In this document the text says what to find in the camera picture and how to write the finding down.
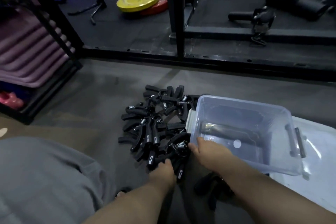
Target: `gray concrete floor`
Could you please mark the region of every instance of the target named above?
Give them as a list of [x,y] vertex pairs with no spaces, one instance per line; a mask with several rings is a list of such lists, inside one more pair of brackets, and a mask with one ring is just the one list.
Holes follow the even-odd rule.
[[[294,116],[336,128],[336,88],[332,83],[293,82],[99,60],[83,60],[83,64],[83,69],[40,112],[31,126],[22,131],[11,129],[8,135],[42,134],[80,150],[101,163],[117,188],[135,188],[147,178],[144,163],[138,164],[130,155],[129,145],[119,145],[117,141],[122,135],[120,116],[126,106],[142,101],[146,84],[162,88],[184,85],[188,94],[210,93],[281,105]],[[207,197],[194,195],[193,185],[207,172],[191,158],[185,181],[176,187],[170,210],[166,211],[167,222],[252,223],[247,213],[234,202],[219,202],[214,213],[208,210]]]

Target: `hand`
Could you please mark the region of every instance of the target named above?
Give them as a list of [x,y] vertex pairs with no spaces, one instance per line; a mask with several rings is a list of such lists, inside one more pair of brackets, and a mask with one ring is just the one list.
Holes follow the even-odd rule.
[[203,137],[197,138],[197,144],[188,144],[188,148],[193,152],[201,165],[207,169],[218,173],[221,166],[225,165],[225,160],[233,156],[228,148],[213,141],[205,141]]
[[165,163],[159,163],[157,168],[150,172],[149,182],[154,182],[163,187],[166,192],[172,189],[176,184],[176,176],[174,174],[174,168],[169,158],[165,160]]

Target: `weight plate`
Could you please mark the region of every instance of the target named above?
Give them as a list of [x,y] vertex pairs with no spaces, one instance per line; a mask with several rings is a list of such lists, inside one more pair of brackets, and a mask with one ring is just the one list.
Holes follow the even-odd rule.
[[142,10],[141,15],[159,14],[168,9],[168,0],[159,0],[155,5]]
[[155,5],[159,0],[118,0],[117,6],[125,13],[138,12]]

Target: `yellow weight plate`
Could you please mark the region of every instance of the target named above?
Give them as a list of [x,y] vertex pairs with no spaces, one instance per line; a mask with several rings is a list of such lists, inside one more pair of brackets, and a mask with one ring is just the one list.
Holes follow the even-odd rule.
[[159,0],[118,0],[117,6],[125,13],[138,12],[155,5]]

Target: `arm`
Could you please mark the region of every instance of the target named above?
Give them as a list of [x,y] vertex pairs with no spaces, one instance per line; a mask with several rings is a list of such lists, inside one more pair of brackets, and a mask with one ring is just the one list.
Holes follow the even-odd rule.
[[336,214],[258,172],[226,147],[197,138],[189,144],[198,161],[218,173],[257,223],[330,224]]
[[156,224],[162,202],[175,184],[173,167],[166,159],[149,174],[145,185],[115,199],[83,224]]

